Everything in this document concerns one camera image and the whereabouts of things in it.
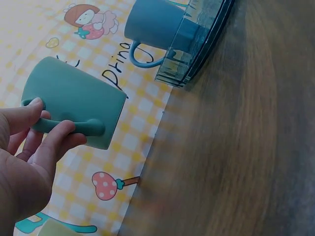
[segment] fingernail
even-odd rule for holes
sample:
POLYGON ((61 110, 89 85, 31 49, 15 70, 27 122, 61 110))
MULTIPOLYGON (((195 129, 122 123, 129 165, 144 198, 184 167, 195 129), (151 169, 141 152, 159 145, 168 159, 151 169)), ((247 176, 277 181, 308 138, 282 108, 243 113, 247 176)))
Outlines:
POLYGON ((82 142, 82 145, 86 144, 88 142, 87 137, 84 138, 84 141, 82 142))
POLYGON ((40 103, 41 102, 41 99, 39 97, 35 98, 32 100, 32 102, 29 103, 29 105, 35 105, 37 103, 40 103))

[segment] yellow checkered placemat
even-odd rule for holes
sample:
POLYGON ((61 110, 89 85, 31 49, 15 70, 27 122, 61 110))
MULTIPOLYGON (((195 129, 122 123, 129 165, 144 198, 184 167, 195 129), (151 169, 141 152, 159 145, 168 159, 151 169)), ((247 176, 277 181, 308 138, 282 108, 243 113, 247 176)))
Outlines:
MULTIPOLYGON (((188 0, 175 0, 185 7, 188 0)), ((44 57, 56 57, 108 84, 128 98, 108 150, 87 146, 69 151, 58 163, 48 206, 16 224, 14 235, 37 235, 49 218, 91 236, 117 234, 171 87, 154 82, 158 68, 140 69, 128 58, 126 19, 135 0, 40 1, 2 3, 0 18, 0 107, 20 105, 25 82, 44 57), (101 29, 79 24, 88 10, 103 20, 101 29)), ((141 61, 157 60, 163 50, 140 46, 141 61)))

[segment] cup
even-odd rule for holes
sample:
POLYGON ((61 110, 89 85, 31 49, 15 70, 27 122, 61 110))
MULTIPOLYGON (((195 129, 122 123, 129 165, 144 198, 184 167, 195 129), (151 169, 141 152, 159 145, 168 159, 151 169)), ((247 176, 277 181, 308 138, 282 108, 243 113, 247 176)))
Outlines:
POLYGON ((108 149, 126 94, 61 60, 46 57, 31 72, 22 106, 40 97, 51 119, 41 118, 33 129, 49 133, 63 120, 75 124, 74 133, 87 136, 90 147, 108 149))
POLYGON ((172 49, 187 52, 199 25, 183 18, 184 13, 166 0, 137 0, 125 27, 125 37, 133 40, 129 51, 131 63, 140 68, 152 68, 161 65, 164 60, 138 62, 134 52, 140 44, 164 50, 172 45, 172 49))

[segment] hand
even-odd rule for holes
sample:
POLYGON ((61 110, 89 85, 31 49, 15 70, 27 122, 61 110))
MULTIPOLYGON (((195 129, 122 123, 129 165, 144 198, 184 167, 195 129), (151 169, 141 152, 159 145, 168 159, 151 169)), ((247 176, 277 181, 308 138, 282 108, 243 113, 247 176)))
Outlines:
POLYGON ((100 29, 103 27, 103 24, 102 24, 102 23, 94 23, 94 24, 93 24, 93 27, 94 27, 94 29, 96 29, 96 30, 100 30, 100 29))
POLYGON ((48 204, 56 163, 69 149, 87 141, 83 134, 70 134, 75 126, 68 120, 58 124, 42 140, 42 133, 30 129, 40 117, 50 118, 47 111, 42 112, 42 108, 43 103, 37 98, 26 107, 0 109, 2 229, 10 224, 14 227, 16 221, 40 212, 48 204), (23 151, 14 156, 24 139, 23 151))

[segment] mug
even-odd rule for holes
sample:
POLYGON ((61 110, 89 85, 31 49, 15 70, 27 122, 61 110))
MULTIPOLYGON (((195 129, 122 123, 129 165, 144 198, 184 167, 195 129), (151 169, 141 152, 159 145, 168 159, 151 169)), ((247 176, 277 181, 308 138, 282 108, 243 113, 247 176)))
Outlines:
POLYGON ((87 136, 86 145, 108 149, 127 95, 121 90, 53 57, 31 72, 22 106, 40 97, 51 119, 41 118, 33 129, 49 133, 62 120, 75 124, 74 133, 87 136))
POLYGON ((128 16, 125 37, 133 40, 129 58, 140 68, 161 65, 164 58, 150 63, 138 62, 134 51, 140 44, 187 52, 199 25, 184 18, 184 10, 166 0, 137 0, 128 16))

